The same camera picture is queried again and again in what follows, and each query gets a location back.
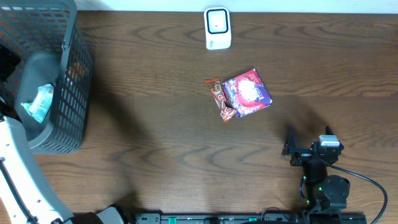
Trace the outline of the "red purple snack packet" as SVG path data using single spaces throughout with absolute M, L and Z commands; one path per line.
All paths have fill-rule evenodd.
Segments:
M 223 91 L 238 118 L 267 108 L 273 102 L 255 68 L 225 81 Z

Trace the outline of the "teal white snack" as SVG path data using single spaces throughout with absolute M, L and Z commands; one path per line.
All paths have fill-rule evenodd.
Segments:
M 46 84 L 38 87 L 37 95 L 31 103 L 21 103 L 29 116 L 33 117 L 37 122 L 43 123 L 47 113 L 50 110 L 53 99 L 54 87 Z

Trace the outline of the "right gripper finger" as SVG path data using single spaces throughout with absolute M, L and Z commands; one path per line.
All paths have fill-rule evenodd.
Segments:
M 325 128 L 325 147 L 338 147 L 340 150 L 345 148 L 329 126 Z
M 297 152 L 297 145 L 295 141 L 295 134 L 293 127 L 289 126 L 287 132 L 287 138 L 285 140 L 285 144 L 282 149 L 283 156 L 291 156 L 292 154 Z

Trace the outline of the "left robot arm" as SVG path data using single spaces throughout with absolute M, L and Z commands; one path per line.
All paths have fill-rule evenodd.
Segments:
M 1 200 L 11 223 L 124 224 L 114 205 L 74 215 L 57 197 L 34 159 L 15 109 L 1 100 Z

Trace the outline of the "orange brown candy bar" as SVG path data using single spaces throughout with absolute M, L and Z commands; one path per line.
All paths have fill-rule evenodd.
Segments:
M 213 98 L 220 109 L 220 116 L 222 117 L 223 121 L 227 123 L 237 113 L 237 111 L 227 105 L 227 100 L 223 91 L 221 80 L 219 78 L 214 78 L 211 80 L 207 79 L 205 80 L 205 84 L 210 89 Z

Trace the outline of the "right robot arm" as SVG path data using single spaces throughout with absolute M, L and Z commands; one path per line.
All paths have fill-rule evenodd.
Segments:
M 309 148 L 298 147 L 294 129 L 288 128 L 282 155 L 290 157 L 291 166 L 303 168 L 300 194 L 307 200 L 307 208 L 291 220 L 299 223 L 341 221 L 341 211 L 347 207 L 350 182 L 338 175 L 328 175 L 327 168 L 338 161 L 343 149 L 344 146 L 328 126 L 325 134 L 320 135 Z

